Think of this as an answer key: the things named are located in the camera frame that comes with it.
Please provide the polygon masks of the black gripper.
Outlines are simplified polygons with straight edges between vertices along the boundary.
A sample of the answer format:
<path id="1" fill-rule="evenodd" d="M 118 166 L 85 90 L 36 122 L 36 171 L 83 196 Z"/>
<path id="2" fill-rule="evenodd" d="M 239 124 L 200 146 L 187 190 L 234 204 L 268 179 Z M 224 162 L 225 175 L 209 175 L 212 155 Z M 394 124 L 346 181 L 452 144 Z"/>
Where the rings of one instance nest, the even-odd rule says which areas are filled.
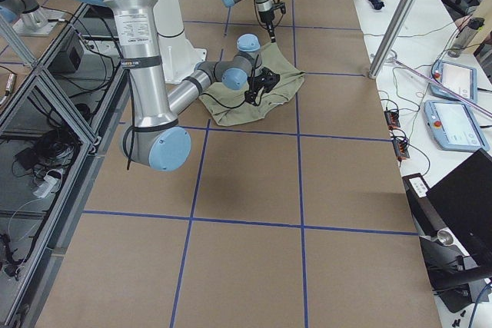
<path id="1" fill-rule="evenodd" d="M 251 105 L 259 105 L 261 101 L 256 102 L 258 93 L 261 92 L 260 98 L 264 93 L 269 93 L 280 81 L 280 75 L 274 73 L 270 68 L 263 67 L 258 76 L 248 78 L 248 89 L 244 93 L 244 100 Z"/>
<path id="2" fill-rule="evenodd" d="M 260 24 L 268 31 L 271 43 L 275 43 L 275 12 L 280 11 L 281 14 L 284 15 L 286 13 L 285 2 L 281 0 L 267 0 L 261 3 L 257 2 L 256 10 L 258 12 Z"/>

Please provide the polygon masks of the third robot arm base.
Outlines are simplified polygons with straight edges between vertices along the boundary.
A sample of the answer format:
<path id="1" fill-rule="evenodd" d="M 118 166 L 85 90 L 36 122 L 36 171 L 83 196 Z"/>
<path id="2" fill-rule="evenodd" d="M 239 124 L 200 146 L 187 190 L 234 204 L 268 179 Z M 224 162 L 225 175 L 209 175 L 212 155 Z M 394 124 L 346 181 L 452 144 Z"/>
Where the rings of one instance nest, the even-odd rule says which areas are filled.
<path id="1" fill-rule="evenodd" d="M 1 0 L 1 15 L 21 36 L 48 36 L 65 12 L 43 9 L 37 0 Z"/>

